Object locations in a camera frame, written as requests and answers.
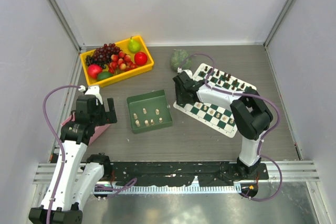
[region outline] metal frame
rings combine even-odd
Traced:
[[[50,7],[53,9],[53,11],[55,12],[56,17],[58,18],[58,20],[60,21],[62,27],[64,28],[65,32],[67,33],[67,35],[69,36],[72,44],[74,45],[74,47],[76,48],[76,50],[78,52],[80,52],[82,50],[82,47],[84,46],[84,44],[80,44],[78,39],[76,38],[76,36],[74,35],[73,30],[71,29],[71,27],[69,26],[67,19],[65,18],[61,8],[59,7],[58,3],[56,0],[47,0],[50,4]]]
[[[79,76],[82,70],[82,65],[81,65],[81,61],[80,61],[80,57],[76,58],[76,61],[73,65],[73,70],[72,70],[72,75],[70,78],[70,84],[72,85],[77,85],[78,84],[78,80],[79,80]],[[71,113],[71,107],[72,107],[72,103],[74,101],[75,98],[75,94],[76,94],[76,89],[74,88],[69,88],[67,95],[65,97],[64,100],[64,108],[62,110],[62,114],[60,117],[60,121],[58,123],[58,126],[56,128],[56,133],[59,135],[60,131],[61,131],[61,123],[64,122],[70,115]],[[53,145],[53,149],[51,151],[51,153],[59,153],[59,145],[55,139],[54,145]]]
[[[319,222],[322,224],[330,224],[331,218],[324,203],[323,194],[320,190],[320,185],[321,182],[307,182],[309,195],[314,205],[314,209]]]
[[[290,134],[292,136],[292,139],[294,141],[294,144],[297,148],[297,153],[298,153],[298,158],[299,160],[302,160],[302,155],[301,155],[301,149],[298,147],[298,143],[295,139],[295,136],[294,136],[294,131],[293,131],[293,128],[292,128],[292,125],[290,123],[290,120],[289,120],[289,116],[288,116],[288,113],[287,113],[287,110],[286,110],[286,106],[285,106],[285,103],[284,103],[284,99],[282,98],[281,96],[281,89],[280,89],[280,86],[278,84],[278,81],[277,81],[277,77],[276,77],[276,72],[275,72],[275,68],[274,68],[274,64],[273,64],[273,61],[272,59],[270,58],[269,56],[269,52],[268,52],[268,49],[265,48],[265,53],[267,55],[267,59],[268,59],[268,62],[269,62],[269,65],[271,67],[271,72],[272,72],[272,75],[273,75],[273,79],[274,79],[274,82],[275,82],[275,86],[278,90],[278,93],[279,93],[279,97],[280,97],[280,102],[281,102],[281,105],[282,105],[282,109],[284,110],[284,114],[285,114],[285,118],[286,118],[286,121],[288,123],[288,127],[289,127],[289,131],[290,131]]]
[[[267,165],[267,170],[270,179],[260,180],[260,183],[279,182],[279,172],[276,166],[270,162],[263,162]],[[282,171],[284,182],[318,182],[319,176],[316,172],[313,161],[277,161]],[[78,167],[77,178],[83,173],[82,169]],[[54,173],[56,164],[39,164],[33,184],[49,184]]]
[[[270,44],[270,42],[273,39],[273,36],[275,35],[275,33],[277,32],[277,30],[279,29],[282,21],[284,20],[284,18],[287,16],[289,10],[291,9],[292,5],[294,4],[295,0],[286,0],[285,5],[283,6],[280,14],[278,15],[270,33],[267,36],[267,39],[264,43],[264,47],[265,49],[268,48],[268,45]]]

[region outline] pear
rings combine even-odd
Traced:
[[[132,53],[136,53],[139,52],[141,49],[141,45],[139,42],[137,42],[135,39],[132,39],[132,37],[130,38],[130,42],[128,43],[128,49],[132,52]]]

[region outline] chessboard square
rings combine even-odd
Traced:
[[[219,113],[218,111],[215,112],[214,114],[214,117],[218,118],[218,119],[221,119],[222,118],[222,115],[221,113]]]
[[[225,110],[225,111],[223,112],[223,114],[226,115],[226,116],[231,116],[231,115],[232,115],[232,112],[231,112],[230,110]]]
[[[222,120],[224,123],[227,123],[227,122],[230,120],[230,117],[228,117],[228,116],[226,116],[226,115],[222,115],[221,120]]]
[[[209,106],[206,106],[206,105],[203,105],[203,106],[202,106],[202,110],[203,110],[203,111],[206,112],[206,111],[208,111],[208,109],[209,109]]]
[[[229,121],[227,122],[228,125],[235,126],[236,122],[233,118],[229,118]]]
[[[196,107],[192,107],[190,112],[193,113],[193,114],[197,114],[199,112],[199,109],[196,108]]]
[[[209,108],[208,111],[206,112],[207,114],[211,115],[211,116],[214,116],[215,115],[215,110],[214,109],[211,109]]]
[[[184,109],[190,111],[192,110],[192,108],[194,108],[194,106],[192,106],[191,104],[187,103],[185,106],[184,106]]]
[[[212,119],[212,116],[209,115],[209,114],[205,114],[205,116],[203,117],[203,119],[205,119],[205,120],[207,120],[208,122],[210,122],[211,119]]]
[[[224,89],[230,89],[230,84],[229,83],[227,83],[227,82],[224,82],[224,84],[223,84],[223,88]]]
[[[226,81],[226,77],[224,78],[224,74],[221,75],[221,77],[219,78],[221,81]]]
[[[205,77],[205,72],[200,71],[200,72],[198,73],[198,76],[200,76],[200,77]]]
[[[214,104],[211,104],[210,105],[210,108],[214,109],[214,110],[217,110],[218,109],[218,106],[217,105],[214,105]]]
[[[227,132],[232,132],[233,128],[234,128],[233,126],[226,124],[224,130],[226,130]]]
[[[225,111],[225,108],[222,108],[222,107],[217,108],[217,112],[219,112],[220,114],[223,114],[224,111]]]
[[[219,121],[219,122],[217,123],[217,126],[220,127],[221,129],[224,129],[225,126],[226,126],[226,123],[223,122],[223,121]]]
[[[219,119],[217,119],[217,118],[215,118],[215,117],[212,117],[211,120],[210,120],[210,122],[211,122],[212,124],[217,125],[217,124],[219,123]]]
[[[198,115],[199,117],[203,118],[203,117],[206,115],[206,113],[205,113],[204,111],[202,111],[202,110],[199,110],[199,111],[196,113],[196,115]]]
[[[204,79],[204,78],[201,77],[201,76],[196,76],[195,81],[201,81],[201,80],[203,80],[203,79]]]
[[[209,80],[210,82],[213,82],[213,83],[216,83],[216,82],[218,81],[218,79],[215,78],[215,77],[211,77],[211,78],[209,78],[208,80]]]

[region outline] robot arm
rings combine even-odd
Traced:
[[[81,223],[82,210],[95,184],[112,172],[110,159],[103,154],[91,155],[85,169],[76,179],[78,167],[87,149],[96,126],[116,123],[117,116],[113,98],[107,99],[110,111],[106,112],[99,86],[90,86],[76,101],[75,120],[67,122],[61,129],[60,140],[65,150],[65,163],[54,202],[51,208],[50,223]],[[51,193],[61,172],[62,158],[59,157],[48,191],[39,208],[32,208],[29,219],[33,224],[46,223]]]
[[[273,116],[265,103],[260,99],[245,97],[243,92],[235,92],[242,95],[232,95],[212,90],[203,81],[193,80],[189,70],[188,72],[182,71],[173,80],[178,105],[206,102],[232,112],[237,128],[243,136],[242,149],[237,158],[237,172],[244,178],[253,174],[261,160],[259,156],[261,136],[273,120]],[[253,89],[247,92],[259,95]]]

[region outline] purple cable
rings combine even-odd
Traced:
[[[214,72],[214,70],[215,70],[215,61],[214,61],[214,59],[213,59],[211,56],[206,55],[206,54],[202,54],[202,53],[196,53],[196,54],[193,54],[193,55],[189,55],[187,58],[185,58],[185,59],[182,61],[181,65],[180,65],[180,68],[182,68],[182,67],[184,66],[184,64],[186,63],[187,59],[189,59],[189,58],[192,57],[192,56],[197,56],[197,55],[206,56],[206,57],[208,57],[208,58],[212,61],[212,69],[211,69],[211,72],[208,73],[207,76],[206,76],[206,78],[205,78],[205,85],[206,85],[208,88],[210,88],[210,89],[212,89],[212,90],[215,90],[215,91],[218,91],[218,92],[220,92],[220,93],[224,93],[224,94],[237,95],[237,96],[241,96],[241,97],[242,97],[242,96],[245,96],[245,97],[252,97],[252,98],[261,99],[261,100],[267,102],[269,105],[271,105],[271,106],[275,109],[275,111],[276,111],[276,113],[277,113],[277,121],[275,122],[275,124],[274,124],[271,128],[269,128],[263,135],[261,135],[261,138],[260,138],[261,140],[263,140],[263,139],[265,138],[265,136],[266,136],[268,133],[270,133],[272,130],[274,130],[274,129],[279,125],[279,123],[280,123],[280,119],[281,119],[280,111],[279,111],[278,107],[277,107],[273,102],[271,102],[269,99],[267,99],[267,98],[265,98],[265,97],[261,97],[261,96],[259,96],[259,95],[255,95],[255,94],[245,94],[245,93],[229,92],[229,91],[225,91],[225,90],[222,90],[222,89],[218,89],[218,88],[216,88],[216,87],[211,87],[211,86],[208,84],[208,78],[209,78],[209,76],[210,76],[210,75]],[[275,196],[278,195],[278,193],[280,192],[280,190],[281,190],[281,188],[282,188],[282,172],[281,172],[281,169],[280,169],[279,165],[278,165],[273,159],[271,159],[271,158],[269,158],[269,157],[267,157],[267,156],[264,156],[264,155],[261,155],[261,154],[260,154],[261,145],[262,145],[262,141],[260,141],[259,144],[258,144],[257,154],[258,154],[260,157],[263,157],[263,158],[266,158],[266,159],[270,160],[270,161],[271,161],[273,164],[275,164],[275,166],[278,168],[278,170],[279,170],[279,175],[280,175],[280,185],[279,185],[278,190],[277,190],[272,196],[270,196],[270,197],[268,197],[268,198],[265,198],[265,199],[251,198],[251,200],[254,200],[254,201],[266,201],[266,200],[269,200],[269,199],[273,199]]]
[[[108,197],[106,197],[106,199],[109,199],[109,198],[113,198],[115,197],[116,195],[118,195],[119,193],[121,193],[122,191],[125,191],[129,188],[131,188],[132,186],[135,185],[135,183],[137,182],[137,178],[133,178],[131,179],[130,181],[128,181],[126,183],[126,185],[124,185],[122,188],[120,189],[116,189],[116,188],[111,188],[111,187],[107,187],[107,186],[103,186],[103,185],[97,185],[96,188],[99,189],[99,190],[106,190],[106,191],[116,191],[115,194],[112,194]]]
[[[271,159],[270,157],[267,157],[267,156],[265,156],[265,155],[263,155],[263,154],[261,154],[260,157],[263,157],[263,158],[265,158],[265,159],[270,160],[270,161],[276,166],[276,168],[278,169],[278,171],[279,171],[279,175],[280,175],[280,184],[279,184],[279,187],[278,187],[277,191],[276,191],[272,196],[270,196],[270,197],[268,197],[268,198],[264,198],[264,199],[260,199],[260,198],[250,198],[250,197],[248,196],[248,192],[247,192],[247,194],[244,194],[244,193],[241,193],[241,194],[242,194],[245,198],[248,198],[248,199],[250,199],[250,200],[258,201],[258,202],[263,202],[263,201],[266,201],[266,200],[273,199],[273,198],[276,197],[276,196],[278,195],[278,193],[280,192],[280,190],[281,190],[281,188],[282,188],[282,172],[281,172],[281,169],[280,169],[279,165],[278,165],[273,159]]]
[[[76,86],[76,85],[66,85],[66,86],[62,86],[62,87],[59,87],[59,88],[56,88],[52,91],[50,91],[47,96],[44,98],[44,101],[43,101],[43,106],[42,106],[42,109],[43,109],[43,115],[44,115],[44,118],[48,124],[48,127],[49,129],[51,130],[52,134],[54,135],[54,137],[56,138],[56,141],[57,143],[59,144],[59,147],[61,149],[61,153],[62,153],[62,163],[61,163],[61,168],[59,170],[59,173],[58,173],[58,176],[57,176],[57,179],[56,179],[56,183],[55,183],[55,187],[51,193],[51,200],[50,200],[50,203],[49,203],[49,207],[48,207],[48,211],[47,211],[47,221],[46,221],[46,224],[50,224],[50,215],[51,215],[51,208],[52,208],[52,203],[54,202],[52,199],[55,197],[55,194],[56,194],[56,191],[57,191],[57,187],[58,187],[58,184],[59,184],[59,181],[61,180],[61,176],[62,176],[62,173],[63,173],[63,169],[64,169],[64,163],[65,163],[65,151],[64,151],[64,147],[62,145],[62,142],[61,140],[59,139],[57,133],[55,132],[54,128],[52,127],[50,121],[49,121],[49,118],[48,118],[48,115],[47,115],[47,109],[46,109],[46,103],[47,103],[47,100],[49,98],[49,96],[51,96],[53,93],[55,93],[56,91],[60,90],[60,89],[66,89],[66,88],[77,88],[79,89],[80,86]]]

